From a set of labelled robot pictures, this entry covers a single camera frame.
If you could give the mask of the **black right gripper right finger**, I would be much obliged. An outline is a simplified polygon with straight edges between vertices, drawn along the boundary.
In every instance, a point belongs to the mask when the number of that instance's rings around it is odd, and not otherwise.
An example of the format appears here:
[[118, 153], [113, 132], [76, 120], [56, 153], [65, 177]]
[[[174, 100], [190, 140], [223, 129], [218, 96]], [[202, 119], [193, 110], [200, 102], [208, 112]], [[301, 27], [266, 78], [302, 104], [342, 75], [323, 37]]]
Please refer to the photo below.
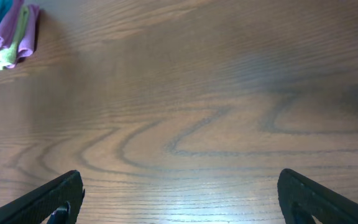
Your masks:
[[358, 223], [358, 203], [294, 170], [281, 171], [277, 190], [286, 224]]

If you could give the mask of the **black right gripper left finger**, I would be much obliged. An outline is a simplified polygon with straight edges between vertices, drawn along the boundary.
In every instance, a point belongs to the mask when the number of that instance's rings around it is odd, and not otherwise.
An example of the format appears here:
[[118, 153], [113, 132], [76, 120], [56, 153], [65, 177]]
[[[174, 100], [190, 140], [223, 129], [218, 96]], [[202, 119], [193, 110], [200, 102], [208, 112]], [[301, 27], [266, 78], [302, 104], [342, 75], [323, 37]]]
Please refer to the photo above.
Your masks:
[[75, 224], [84, 196], [81, 175], [71, 170], [0, 207], [0, 224]]

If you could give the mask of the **folded green cloth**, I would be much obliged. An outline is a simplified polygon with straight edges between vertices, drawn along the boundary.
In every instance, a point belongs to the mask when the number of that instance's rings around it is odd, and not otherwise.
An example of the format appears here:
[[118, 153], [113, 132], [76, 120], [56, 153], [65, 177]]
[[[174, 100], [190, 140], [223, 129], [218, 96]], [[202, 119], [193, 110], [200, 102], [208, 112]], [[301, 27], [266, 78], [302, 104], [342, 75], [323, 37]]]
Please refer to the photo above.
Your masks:
[[12, 44], [9, 48], [0, 50], [0, 70], [7, 69], [8, 65], [14, 63], [18, 51], [18, 46], [22, 38], [24, 37], [28, 17], [29, 8], [23, 3], [23, 6], [21, 7], [19, 12], [19, 18], [17, 21], [16, 29], [14, 31]]

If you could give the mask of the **folded purple cloth bottom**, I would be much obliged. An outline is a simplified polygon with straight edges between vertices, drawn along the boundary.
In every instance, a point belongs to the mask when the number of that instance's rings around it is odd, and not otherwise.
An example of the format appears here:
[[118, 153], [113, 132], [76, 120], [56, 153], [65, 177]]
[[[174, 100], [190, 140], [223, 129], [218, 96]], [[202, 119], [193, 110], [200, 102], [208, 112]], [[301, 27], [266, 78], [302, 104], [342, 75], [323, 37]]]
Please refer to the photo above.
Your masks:
[[8, 65], [7, 68], [14, 68], [18, 62], [23, 61], [23, 59], [26, 57], [30, 57], [35, 51], [35, 33], [40, 8], [35, 4], [29, 4], [27, 7], [29, 8], [29, 17], [24, 37], [18, 46], [18, 51], [14, 63]]

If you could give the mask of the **folded purple cloth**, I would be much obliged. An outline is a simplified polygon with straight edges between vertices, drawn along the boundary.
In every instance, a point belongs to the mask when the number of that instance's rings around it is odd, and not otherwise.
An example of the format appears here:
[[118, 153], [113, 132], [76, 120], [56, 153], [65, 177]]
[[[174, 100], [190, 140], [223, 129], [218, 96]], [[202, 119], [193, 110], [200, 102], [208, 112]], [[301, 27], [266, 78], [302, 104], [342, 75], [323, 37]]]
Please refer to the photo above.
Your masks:
[[18, 51], [14, 63], [8, 65], [7, 68], [14, 68], [18, 62], [23, 61], [23, 59], [26, 57], [30, 57], [35, 51], [35, 33], [40, 8], [35, 4], [29, 4], [27, 7], [29, 8], [29, 17], [24, 37], [18, 46]]
[[2, 10], [4, 15], [1, 17], [0, 21], [0, 50], [7, 49], [12, 44], [14, 31], [19, 18], [19, 12], [24, 1], [14, 0], [11, 1], [11, 3], [9, 3], [9, 1], [4, 1], [4, 3], [5, 5]]

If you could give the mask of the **folded purple cloth top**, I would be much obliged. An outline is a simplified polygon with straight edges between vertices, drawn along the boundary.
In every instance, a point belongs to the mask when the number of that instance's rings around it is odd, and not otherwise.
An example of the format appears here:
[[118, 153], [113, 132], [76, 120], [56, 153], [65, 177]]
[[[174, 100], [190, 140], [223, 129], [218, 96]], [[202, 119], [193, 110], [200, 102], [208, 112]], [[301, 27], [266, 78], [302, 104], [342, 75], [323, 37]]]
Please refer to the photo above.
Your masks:
[[2, 10], [4, 15], [1, 17], [0, 21], [0, 50], [7, 49], [12, 44], [14, 31], [19, 18], [19, 12], [24, 1], [14, 0], [11, 1], [11, 3], [9, 3], [9, 1], [4, 1], [4, 3], [5, 5]]

